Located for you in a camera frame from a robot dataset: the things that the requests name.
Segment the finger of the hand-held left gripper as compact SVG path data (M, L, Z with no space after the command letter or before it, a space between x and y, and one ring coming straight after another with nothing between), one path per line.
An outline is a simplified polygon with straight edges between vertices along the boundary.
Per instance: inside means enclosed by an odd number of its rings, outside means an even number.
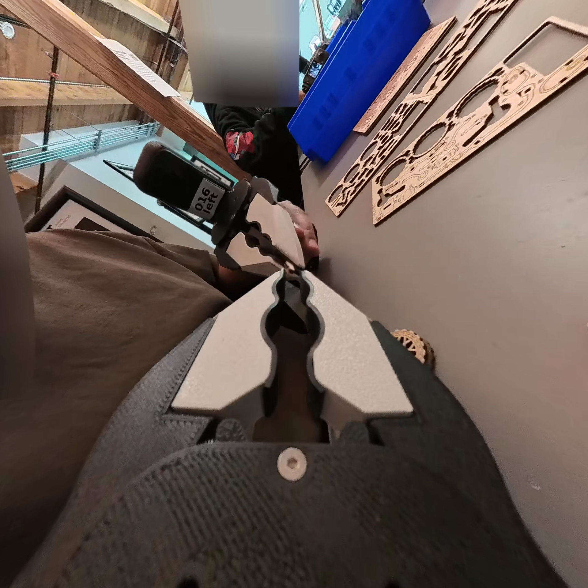
M266 265L283 268L285 261L300 270L306 266L292 220L276 202L256 194L238 233L238 264L242 269L262 271Z

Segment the wooden ceiling beam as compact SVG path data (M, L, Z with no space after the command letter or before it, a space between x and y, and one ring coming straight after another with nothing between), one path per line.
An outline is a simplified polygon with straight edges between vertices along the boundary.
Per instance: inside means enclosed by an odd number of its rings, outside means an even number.
M145 75L101 42L103 35L61 1L1 1L1 5L234 178L251 179L229 157L214 128L181 96L164 97Z

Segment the grey desk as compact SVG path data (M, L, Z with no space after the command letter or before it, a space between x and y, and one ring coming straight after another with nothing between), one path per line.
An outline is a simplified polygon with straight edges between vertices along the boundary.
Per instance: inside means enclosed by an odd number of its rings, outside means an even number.
M382 224L370 186L335 217L377 131L302 174L320 277L431 344L533 537L587 587L587 74Z

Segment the black device beside bin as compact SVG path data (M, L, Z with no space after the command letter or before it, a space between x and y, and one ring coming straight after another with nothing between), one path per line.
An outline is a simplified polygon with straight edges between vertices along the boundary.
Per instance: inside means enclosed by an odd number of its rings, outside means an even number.
M329 58L326 47L319 46L310 60L299 55L299 73L303 75L302 92L307 94Z

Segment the wooden puzzle sheet round cutouts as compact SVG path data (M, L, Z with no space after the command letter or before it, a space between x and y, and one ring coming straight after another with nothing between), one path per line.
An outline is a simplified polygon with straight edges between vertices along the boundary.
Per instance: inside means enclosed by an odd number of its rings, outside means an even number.
M381 224L488 143L587 72L587 45L548 74L508 62L548 27L587 40L587 26L549 17L387 164L371 182L372 223Z

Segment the person's left hand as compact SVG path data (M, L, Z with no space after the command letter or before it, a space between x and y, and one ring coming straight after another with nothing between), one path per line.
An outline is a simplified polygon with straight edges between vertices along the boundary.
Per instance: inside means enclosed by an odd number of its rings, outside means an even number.
M305 259L305 269L316 271L319 266L320 248L318 234L309 215L292 202L283 201L278 204L287 211L295 228Z

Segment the black framed picture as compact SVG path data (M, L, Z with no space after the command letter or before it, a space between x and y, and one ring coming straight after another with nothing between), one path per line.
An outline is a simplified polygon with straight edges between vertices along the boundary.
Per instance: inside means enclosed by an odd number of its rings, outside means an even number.
M40 210L24 224L26 233L50 229L77 229L83 231L116 232L160 239L136 225L101 207L69 187L62 187L48 199Z

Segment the wooden gear wheel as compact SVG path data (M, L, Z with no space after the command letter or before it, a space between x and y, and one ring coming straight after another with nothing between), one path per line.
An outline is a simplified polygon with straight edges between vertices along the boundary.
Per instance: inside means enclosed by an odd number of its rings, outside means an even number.
M420 363L429 366L431 369L435 368L435 353L427 340L408 329L396 329L391 332L391 335Z

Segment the person's brown shirt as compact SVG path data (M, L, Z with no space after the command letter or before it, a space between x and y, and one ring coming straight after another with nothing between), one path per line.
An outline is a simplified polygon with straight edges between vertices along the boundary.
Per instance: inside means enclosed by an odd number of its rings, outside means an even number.
M121 401L230 304L206 250L74 229L26 239L35 359L28 390L1 385L1 587L53 526Z

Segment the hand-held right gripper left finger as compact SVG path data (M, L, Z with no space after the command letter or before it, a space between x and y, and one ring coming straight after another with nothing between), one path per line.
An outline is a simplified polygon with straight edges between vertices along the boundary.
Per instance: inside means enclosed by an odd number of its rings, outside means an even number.
M269 312L279 302L275 272L217 315L172 402L175 412L264 412L276 350Z

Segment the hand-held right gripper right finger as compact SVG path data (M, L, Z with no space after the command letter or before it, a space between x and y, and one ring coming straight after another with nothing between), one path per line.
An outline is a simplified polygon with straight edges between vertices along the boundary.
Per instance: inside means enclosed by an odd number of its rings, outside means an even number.
M411 418L412 402L371 320L308 271L300 273L307 327L314 337L307 373L318 393L328 442L352 422Z

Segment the white paper sign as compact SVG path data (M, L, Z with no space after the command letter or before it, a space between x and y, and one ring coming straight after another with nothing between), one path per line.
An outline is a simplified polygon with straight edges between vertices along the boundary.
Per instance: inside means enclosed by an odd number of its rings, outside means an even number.
M148 68L132 51L124 47L121 43L106 38L95 38L122 63L150 85L151 88L158 92L158 94L165 98L182 98L177 90Z

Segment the blue plastic bin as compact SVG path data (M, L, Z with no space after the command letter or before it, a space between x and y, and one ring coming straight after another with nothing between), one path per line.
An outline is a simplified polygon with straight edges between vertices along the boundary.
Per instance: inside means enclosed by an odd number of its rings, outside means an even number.
M422 1L366 1L341 26L288 128L302 153L327 163L430 26Z

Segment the wooden puzzle sheet many cutouts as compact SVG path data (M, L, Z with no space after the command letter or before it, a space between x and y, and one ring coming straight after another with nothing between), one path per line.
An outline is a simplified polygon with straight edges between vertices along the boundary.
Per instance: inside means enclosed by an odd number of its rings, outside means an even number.
M469 58L511 10L516 1L479 1L440 50L415 86L396 106L325 203L340 217L393 155Z

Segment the reddish brown wooden board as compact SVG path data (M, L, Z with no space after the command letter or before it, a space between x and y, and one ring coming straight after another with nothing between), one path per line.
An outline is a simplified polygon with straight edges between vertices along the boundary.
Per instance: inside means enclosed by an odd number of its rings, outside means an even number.
M354 126L353 131L355 133L366 135L371 131L389 105L400 95L414 74L426 62L456 22L457 18L452 17L423 33L394 75Z

